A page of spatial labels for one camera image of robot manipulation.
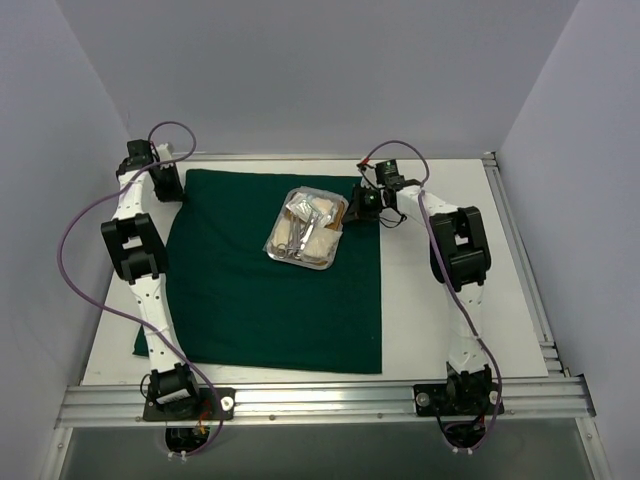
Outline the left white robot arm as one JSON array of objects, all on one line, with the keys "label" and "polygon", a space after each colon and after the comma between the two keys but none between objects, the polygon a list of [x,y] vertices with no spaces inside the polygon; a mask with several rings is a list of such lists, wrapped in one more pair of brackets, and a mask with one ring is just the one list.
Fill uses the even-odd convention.
[{"label": "left white robot arm", "polygon": [[169,270],[166,246],[147,212],[153,199],[161,203],[185,198],[171,147],[155,147],[145,139],[127,143],[128,156],[116,170],[125,192],[119,197],[111,220],[101,225],[117,276],[128,284],[144,321],[150,373],[144,418],[190,419],[202,405],[194,374],[183,359],[166,299],[165,280]]}]

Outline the silver instrument tray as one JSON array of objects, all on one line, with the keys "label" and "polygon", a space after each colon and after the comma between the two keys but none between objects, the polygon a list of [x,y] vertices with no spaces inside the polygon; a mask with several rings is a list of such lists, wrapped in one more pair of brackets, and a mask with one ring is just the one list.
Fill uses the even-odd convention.
[{"label": "silver instrument tray", "polygon": [[327,190],[301,186],[288,192],[263,251],[276,262],[315,271],[330,268],[349,203]]}]

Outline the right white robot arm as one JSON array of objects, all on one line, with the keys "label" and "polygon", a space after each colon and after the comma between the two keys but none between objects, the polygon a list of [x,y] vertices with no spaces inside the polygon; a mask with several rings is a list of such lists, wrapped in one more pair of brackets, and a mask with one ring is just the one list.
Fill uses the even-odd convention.
[{"label": "right white robot arm", "polygon": [[430,267],[447,291],[449,347],[444,400],[455,412],[469,411],[480,393],[492,389],[491,356],[483,347],[481,313],[484,284],[492,259],[481,212],[459,207],[425,190],[424,183],[399,172],[397,161],[357,164],[362,176],[352,189],[344,223],[379,220],[392,210],[401,222],[423,225],[429,237]]}]

